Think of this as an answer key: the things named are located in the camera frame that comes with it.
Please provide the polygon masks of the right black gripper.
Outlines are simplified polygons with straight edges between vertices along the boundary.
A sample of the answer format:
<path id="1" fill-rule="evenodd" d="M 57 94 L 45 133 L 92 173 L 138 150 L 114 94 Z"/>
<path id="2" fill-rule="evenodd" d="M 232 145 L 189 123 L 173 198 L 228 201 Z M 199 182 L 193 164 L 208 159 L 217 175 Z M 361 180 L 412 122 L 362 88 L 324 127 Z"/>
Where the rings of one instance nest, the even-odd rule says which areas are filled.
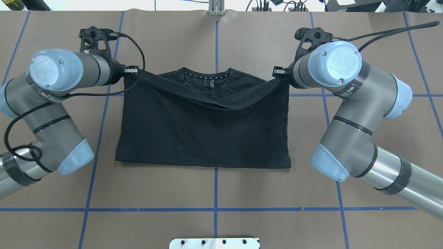
<path id="1" fill-rule="evenodd" d="M 293 61 L 288 67 L 283 68 L 280 66 L 274 66 L 272 71 L 272 77 L 278 79 L 285 79 L 292 87 L 300 87 L 294 77 L 294 66 L 295 61 Z"/>

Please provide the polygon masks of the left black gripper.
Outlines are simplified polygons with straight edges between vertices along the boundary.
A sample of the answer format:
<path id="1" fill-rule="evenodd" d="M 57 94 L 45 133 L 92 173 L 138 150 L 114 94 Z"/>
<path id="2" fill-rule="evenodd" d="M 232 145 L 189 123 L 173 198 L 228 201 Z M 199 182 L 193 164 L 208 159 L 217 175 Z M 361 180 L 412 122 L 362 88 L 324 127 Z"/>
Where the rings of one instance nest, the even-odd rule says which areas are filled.
<path id="1" fill-rule="evenodd" d="M 110 77 L 109 84 L 113 85 L 119 82 L 125 74 L 137 75 L 139 73 L 139 66 L 126 66 L 119 63 L 115 58 L 111 58 L 109 63 Z"/>

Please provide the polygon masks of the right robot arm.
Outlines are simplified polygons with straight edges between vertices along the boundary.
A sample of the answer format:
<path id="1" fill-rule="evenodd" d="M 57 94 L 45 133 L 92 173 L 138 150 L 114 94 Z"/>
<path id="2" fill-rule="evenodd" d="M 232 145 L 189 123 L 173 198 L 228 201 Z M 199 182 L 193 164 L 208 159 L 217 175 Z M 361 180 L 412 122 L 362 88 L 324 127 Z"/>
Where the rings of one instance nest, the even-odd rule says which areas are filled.
<path id="1" fill-rule="evenodd" d="M 360 179 L 442 219 L 442 178 L 370 141 L 382 119 L 408 108 L 408 84 L 365 61 L 348 41 L 320 45 L 287 68 L 275 66 L 272 75 L 297 89 L 323 88 L 342 99 L 311 158 L 316 170 L 339 182 Z"/>

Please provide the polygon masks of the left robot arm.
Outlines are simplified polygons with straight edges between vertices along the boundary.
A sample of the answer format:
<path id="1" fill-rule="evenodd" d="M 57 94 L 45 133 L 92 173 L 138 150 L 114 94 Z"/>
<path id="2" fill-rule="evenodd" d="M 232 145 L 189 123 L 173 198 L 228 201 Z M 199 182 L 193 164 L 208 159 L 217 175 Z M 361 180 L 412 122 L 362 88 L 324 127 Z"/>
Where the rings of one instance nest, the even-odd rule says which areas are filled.
<path id="1" fill-rule="evenodd" d="M 1 111 L 23 119 L 36 137 L 1 155 L 1 198 L 51 172 L 68 175 L 92 161 L 94 153 L 62 101 L 76 89 L 115 84 L 138 71 L 91 52 L 43 49 L 34 54 L 25 73 L 1 87 Z"/>

